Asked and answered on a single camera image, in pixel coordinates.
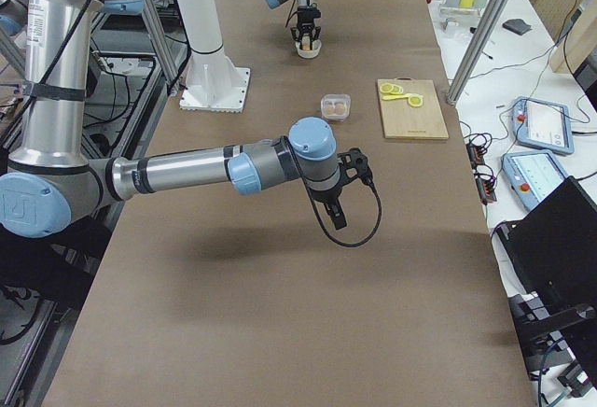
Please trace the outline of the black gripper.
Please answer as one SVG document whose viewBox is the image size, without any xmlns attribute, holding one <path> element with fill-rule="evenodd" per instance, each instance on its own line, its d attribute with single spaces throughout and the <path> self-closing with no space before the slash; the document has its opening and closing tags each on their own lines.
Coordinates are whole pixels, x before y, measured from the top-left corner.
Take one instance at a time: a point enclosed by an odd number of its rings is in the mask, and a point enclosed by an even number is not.
<svg viewBox="0 0 597 407">
<path fill-rule="evenodd" d="M 302 46 L 302 31 L 311 30 L 309 32 L 310 46 L 318 40 L 321 27 L 316 26 L 315 21 L 321 17 L 321 11 L 317 6 L 299 6 L 297 11 L 297 25 L 291 28 L 291 35 L 297 47 Z"/>
<path fill-rule="evenodd" d="M 326 213 L 337 231 L 347 226 L 347 220 L 340 204 L 341 183 L 339 181 L 335 183 L 331 180 L 312 181 L 311 195 L 317 202 L 324 205 Z"/>
</svg>

